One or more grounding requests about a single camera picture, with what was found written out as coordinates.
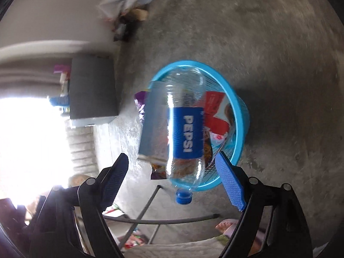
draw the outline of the blue basket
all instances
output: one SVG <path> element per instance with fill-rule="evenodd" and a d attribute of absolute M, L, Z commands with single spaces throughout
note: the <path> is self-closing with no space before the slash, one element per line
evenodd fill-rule
<path fill-rule="evenodd" d="M 226 156 L 230 159 L 233 165 L 239 162 L 241 152 L 244 148 L 245 136 L 247 134 L 248 128 L 250 126 L 250 116 L 248 109 L 235 91 L 231 88 L 229 83 L 213 68 L 196 61 L 184 60 L 171 63 L 166 67 L 162 68 L 152 79 L 152 81 L 164 81 L 166 75 L 176 67 L 195 67 L 198 68 L 207 78 L 207 91 L 218 91 L 224 92 L 229 102 L 232 106 L 234 119 L 235 119 L 235 132 L 231 140 L 228 140 L 222 151 L 225 152 Z M 178 187 L 186 188 L 177 181 L 172 181 L 172 183 Z M 208 166 L 205 170 L 202 183 L 198 186 L 196 191 L 205 191 L 218 186 L 221 183 L 221 179 L 217 174 L 215 165 Z"/>

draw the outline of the bright sunlight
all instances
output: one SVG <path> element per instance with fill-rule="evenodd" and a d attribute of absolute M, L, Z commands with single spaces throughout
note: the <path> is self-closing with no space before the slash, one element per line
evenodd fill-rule
<path fill-rule="evenodd" d="M 72 165 L 63 118 L 48 99 L 0 100 L 0 196 L 29 204 L 67 186 Z"/>

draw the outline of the concrete floor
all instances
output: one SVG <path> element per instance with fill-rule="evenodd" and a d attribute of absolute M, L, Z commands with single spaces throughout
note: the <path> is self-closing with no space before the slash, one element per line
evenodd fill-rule
<path fill-rule="evenodd" d="M 136 217 L 172 219 L 220 212 L 240 216 L 222 185 L 196 193 L 190 205 L 171 199 L 166 181 L 151 181 L 136 161 L 141 125 L 134 93 L 168 63 L 192 59 L 219 71 L 246 102 L 251 127 L 240 163 L 249 176 L 289 182 L 306 215 L 314 245 L 328 241 L 343 217 L 344 28 L 326 0 L 154 0 L 149 18 L 123 43 L 116 70 L 120 114 L 95 129 L 99 164 L 120 152 L 130 168 L 116 198 Z M 156 244 L 218 235 L 219 220 L 163 226 Z M 154 227 L 140 227 L 150 235 Z"/>

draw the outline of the plastic bottle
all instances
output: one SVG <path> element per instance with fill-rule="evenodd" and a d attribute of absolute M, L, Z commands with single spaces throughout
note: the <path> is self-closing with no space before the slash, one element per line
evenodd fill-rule
<path fill-rule="evenodd" d="M 206 80 L 196 68 L 177 68 L 166 77 L 169 159 L 166 176 L 179 186 L 176 202 L 189 204 L 205 170 L 203 108 Z"/>

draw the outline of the metal stand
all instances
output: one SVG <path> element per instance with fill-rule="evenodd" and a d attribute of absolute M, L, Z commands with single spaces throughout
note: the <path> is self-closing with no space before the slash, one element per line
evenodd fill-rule
<path fill-rule="evenodd" d="M 155 195 L 158 193 L 159 189 L 162 188 L 161 185 L 157 185 L 155 188 L 152 196 L 149 198 L 148 202 L 144 206 L 143 210 L 140 212 L 139 216 L 136 219 L 128 219 L 128 218 L 117 218 L 112 216 L 104 215 L 104 219 L 111 220 L 111 221 L 117 221 L 117 222 L 126 222 L 126 223 L 132 223 L 132 226 L 124 236 L 124 238 L 121 240 L 120 244 L 118 245 L 119 249 L 123 247 L 123 245 L 126 243 L 126 241 L 129 239 L 130 235 L 133 233 L 135 228 L 138 224 L 150 224 L 150 225 L 157 225 L 155 227 L 154 232 L 152 236 L 149 239 L 148 244 L 151 244 L 154 240 L 154 237 L 157 234 L 157 231 L 159 230 L 161 225 L 169 225 L 169 224 L 182 224 L 182 223 L 190 223 L 190 222 L 199 222 L 209 219 L 215 219 L 219 218 L 220 215 L 218 213 L 214 213 L 211 215 L 201 216 L 201 217 L 194 217 L 194 218 L 185 218 L 185 219 L 175 219 L 175 220 L 141 220 L 143 215 L 146 213 L 147 209 L 149 208 L 150 204 L 152 203 L 153 199 L 155 198 Z"/>

